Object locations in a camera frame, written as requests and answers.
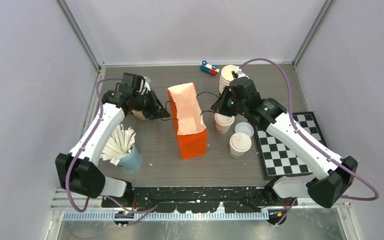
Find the white paper coffee cup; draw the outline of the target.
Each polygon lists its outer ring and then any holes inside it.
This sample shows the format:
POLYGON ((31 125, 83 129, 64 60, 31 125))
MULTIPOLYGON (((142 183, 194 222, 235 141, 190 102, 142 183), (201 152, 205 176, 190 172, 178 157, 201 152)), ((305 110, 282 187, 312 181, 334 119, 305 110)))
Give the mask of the white paper coffee cup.
POLYGON ((233 124, 232 122, 222 123, 222 122, 215 121, 215 129, 218 133, 225 134, 229 131, 232 124, 233 124))

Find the orange paper bag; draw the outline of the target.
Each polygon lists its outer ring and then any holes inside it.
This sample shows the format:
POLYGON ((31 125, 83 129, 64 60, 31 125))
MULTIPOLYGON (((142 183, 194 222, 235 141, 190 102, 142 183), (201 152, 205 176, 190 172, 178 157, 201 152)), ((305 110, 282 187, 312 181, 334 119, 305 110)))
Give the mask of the orange paper bag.
POLYGON ((180 157, 188 160, 207 153, 208 129, 192 82, 167 88, 180 157))

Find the white plastic cup lid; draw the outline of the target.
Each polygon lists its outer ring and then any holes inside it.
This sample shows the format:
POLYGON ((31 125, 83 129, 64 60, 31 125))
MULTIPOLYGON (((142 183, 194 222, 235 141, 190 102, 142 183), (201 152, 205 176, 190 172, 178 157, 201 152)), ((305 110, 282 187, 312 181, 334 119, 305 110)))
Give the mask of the white plastic cup lid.
POLYGON ((214 114, 215 121, 220 125, 231 125, 235 121, 234 116, 225 116, 219 113, 214 114))

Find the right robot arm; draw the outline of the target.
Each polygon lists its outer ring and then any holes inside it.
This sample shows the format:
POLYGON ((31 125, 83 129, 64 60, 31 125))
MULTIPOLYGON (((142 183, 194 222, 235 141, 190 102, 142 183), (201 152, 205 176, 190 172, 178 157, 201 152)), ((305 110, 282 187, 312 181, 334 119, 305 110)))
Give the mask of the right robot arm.
POLYGON ((211 110, 224 116, 242 115, 250 124, 278 139, 308 167, 311 175, 282 176, 271 180, 265 199, 278 205, 286 198, 311 198, 331 208, 352 185, 358 162, 342 158, 296 124, 286 108, 273 98, 261 98, 247 77, 225 87, 211 110))

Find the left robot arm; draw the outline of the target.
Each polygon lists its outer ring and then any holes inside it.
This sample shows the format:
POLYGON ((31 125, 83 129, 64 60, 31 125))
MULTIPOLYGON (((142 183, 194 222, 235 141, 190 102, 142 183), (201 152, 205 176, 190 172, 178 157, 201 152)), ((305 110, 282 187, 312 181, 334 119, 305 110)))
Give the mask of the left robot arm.
POLYGON ((130 111, 142 112, 148 120, 170 117, 154 91, 141 95, 133 90, 109 90, 103 95, 102 105, 81 140, 69 153, 59 153, 56 157, 63 189, 93 199, 111 196, 121 207, 132 203, 133 193, 127 190, 128 182, 104 176, 97 167, 112 133, 130 111))

